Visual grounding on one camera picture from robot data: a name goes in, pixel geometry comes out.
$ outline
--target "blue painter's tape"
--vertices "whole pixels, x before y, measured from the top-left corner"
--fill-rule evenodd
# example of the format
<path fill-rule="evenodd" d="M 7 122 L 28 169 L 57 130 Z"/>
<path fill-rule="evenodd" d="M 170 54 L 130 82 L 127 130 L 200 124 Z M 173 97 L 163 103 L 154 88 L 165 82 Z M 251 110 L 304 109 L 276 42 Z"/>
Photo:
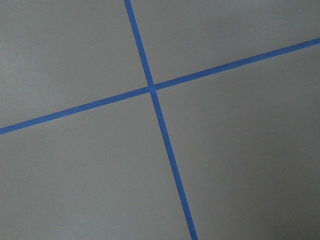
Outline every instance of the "blue painter's tape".
<path fill-rule="evenodd" d="M 142 68 L 143 68 L 143 71 L 145 74 L 146 82 L 148 83 L 148 86 L 151 87 L 154 85 L 154 81 L 152 79 L 152 75 L 151 75 L 150 67 L 148 64 L 145 48 L 143 46 L 142 39 L 141 39 L 141 36 L 139 33 L 136 17 L 135 17 L 134 11 L 132 9 L 131 2 L 129 0 L 125 0 L 124 4 L 125 4 L 125 8 L 126 8 L 128 17 L 129 17 L 130 24 L 131 24 L 136 47 L 138 48 L 138 52 L 139 52 L 140 60 L 142 63 Z"/>
<path fill-rule="evenodd" d="M 154 84 L 154 81 L 153 81 L 153 78 L 151 75 L 151 71 L 149 68 L 149 64 L 148 64 L 147 56 L 146 56 L 145 49 L 144 49 L 144 46 L 142 43 L 142 39 L 141 39 L 141 36 L 139 33 L 139 29 L 138 29 L 135 15 L 134 15 L 134 11 L 132 9 L 132 5 L 131 5 L 130 0 L 124 0 L 124 4 L 125 4 L 125 8 L 126 8 L 126 11 L 127 11 L 128 17 L 129 17 L 129 21 L 130 21 L 130 24 L 132 27 L 132 32 L 133 32 L 133 36 L 135 39 L 135 43 L 136 43 L 136 46 L 138 48 L 138 52 L 140 55 L 140 60 L 142 63 L 145 78 L 146 78 L 146 81 L 147 81 L 147 84 L 149 87 L 149 91 L 151 94 L 151 99 L 152 99 L 152 103 L 154 106 L 156 118 L 159 123 L 161 135 L 162 135 L 164 146 L 165 146 L 168 158 L 169 158 L 171 170 L 173 173 L 175 185 L 176 185 L 176 188 L 177 188 L 177 191 L 179 194 L 179 198 L 181 201 L 181 205 L 182 205 L 182 209 L 184 212 L 186 223 L 187 223 L 187 226 L 189 229 L 189 233 L 190 233 L 192 240 L 198 240 L 196 228 L 195 228 L 192 216 L 191 216 L 190 208 L 189 208 L 188 201 L 187 201 L 187 196 L 186 196 L 186 193 L 185 193 L 185 190 L 184 190 L 184 187 L 182 184 L 182 180 L 181 180 L 181 177 L 179 174 L 176 158 L 174 155 L 174 151 L 172 149 L 172 145 L 171 145 L 170 138 L 168 135 L 165 119 L 164 119 L 164 116 L 163 116 L 163 113 L 161 110 L 160 102 L 159 102 L 159 99 L 157 96 L 155 84 Z"/>
<path fill-rule="evenodd" d="M 185 220 L 189 229 L 189 233 L 191 236 L 192 240 L 197 240 L 197 232 L 196 232 L 196 228 L 194 225 L 194 221 L 190 212 L 190 208 L 189 208 L 189 204 L 187 201 L 187 196 L 184 190 L 184 186 L 182 184 L 182 180 L 180 177 L 180 173 L 179 173 L 179 169 L 178 169 L 178 165 L 176 162 L 176 158 L 174 155 L 174 151 L 170 142 L 170 138 L 169 138 L 169 134 L 168 134 L 168 130 L 166 127 L 166 123 L 165 123 L 165 119 L 160 107 L 160 102 L 158 99 L 158 96 L 156 94 L 156 92 L 150 92 L 151 94 L 151 98 L 152 98 L 152 102 L 153 102 L 153 106 L 154 106 L 154 110 L 155 110 L 155 114 L 156 114 L 156 118 L 158 119 L 158 123 L 160 126 L 160 130 L 161 130 L 161 134 L 162 134 L 162 138 L 163 138 L 163 142 L 164 142 L 164 146 L 165 146 L 165 150 L 166 153 L 168 155 L 169 158 L 169 162 L 170 162 L 170 166 L 171 166 L 171 170 L 173 173 L 173 177 L 174 177 L 174 181 L 175 181 L 175 185 L 179 194 L 179 198 L 182 204 L 182 209 L 184 212 L 184 216 L 185 216 Z"/>
<path fill-rule="evenodd" d="M 34 119 L 30 119 L 28 121 L 23 121 L 17 124 L 13 124 L 10 126 L 6 126 L 3 128 L 0 128 L 0 135 L 1 134 L 6 134 L 12 131 L 16 131 L 19 129 L 24 129 L 33 125 L 37 125 L 37 124 L 41 124 L 44 122 L 48 122 L 54 119 L 58 119 L 58 118 L 62 118 L 71 114 L 76 114 L 76 113 L 80 113 L 89 109 L 94 109 L 103 105 L 107 105 L 107 104 L 111 104 L 114 102 L 118 102 L 124 99 L 128 99 L 128 98 L 132 98 L 138 95 L 142 95 L 142 94 L 146 94 L 149 92 L 148 87 L 143 87 L 143 88 L 139 88 L 133 91 L 129 91 L 129 92 L 125 92 L 119 95 L 115 95 L 115 96 L 111 96 L 111 97 L 107 97 L 101 100 L 97 100 L 97 101 L 93 101 L 93 102 L 89 102 L 86 103 L 84 105 L 80 105 L 80 106 L 75 106 L 66 110 L 62 110 L 62 111 L 58 111 L 55 113 L 51 113 L 49 115 L 45 115 L 45 116 L 40 116 Z"/>
<path fill-rule="evenodd" d="M 300 50 L 300 49 L 305 49 L 305 48 L 308 48 L 308 47 L 312 47 L 312 46 L 315 46 L 315 45 L 318 45 L 318 44 L 320 44 L 320 38 L 316 38 L 316 39 L 313 39 L 313 40 L 310 40 L 310 41 L 301 42 L 301 43 L 298 43 L 298 44 L 295 44 L 295 45 L 292 45 L 292 46 L 280 48 L 280 49 L 269 51 L 269 52 L 266 52 L 266 53 L 262 53 L 262 54 L 259 54 L 259 55 L 256 55 L 256 56 L 251 56 L 251 57 L 248 57 L 248 58 L 245 58 L 245 59 L 241 59 L 241 60 L 238 60 L 238 61 L 230 62 L 230 63 L 224 64 L 224 65 L 221 65 L 221 66 L 216 66 L 216 67 L 209 68 L 209 69 L 206 69 L 206 70 L 203 70 L 203 71 L 198 71 L 198 72 L 195 72 L 195 73 L 191 73 L 189 75 L 177 77 L 177 78 L 172 79 L 172 80 L 160 82 L 160 83 L 155 84 L 155 89 L 156 90 L 164 89 L 164 88 L 167 88 L 167 87 L 170 87 L 170 86 L 174 86 L 174 85 L 177 85 L 177 84 L 181 84 L 181 83 L 185 83 L 185 82 L 188 82 L 188 81 L 192 81 L 192 80 L 199 79 L 199 78 L 202 78 L 202 77 L 205 77 L 205 76 L 209 76 L 209 75 L 212 75 L 212 74 L 217 74 L 217 73 L 220 73 L 220 72 L 224 72 L 224 71 L 227 71 L 229 69 L 238 68 L 238 67 L 241 67 L 241 66 L 244 66 L 244 65 L 247 65 L 247 64 L 252 64 L 254 62 L 258 62 L 258 61 L 262 61 L 262 60 L 265 60 L 265 59 L 273 58 L 273 57 L 276 57 L 276 56 L 279 56 L 279 55 L 283 55 L 283 54 L 287 54 L 287 53 L 290 53 L 290 52 L 294 52 L 294 51 L 297 51 L 297 50 Z"/>

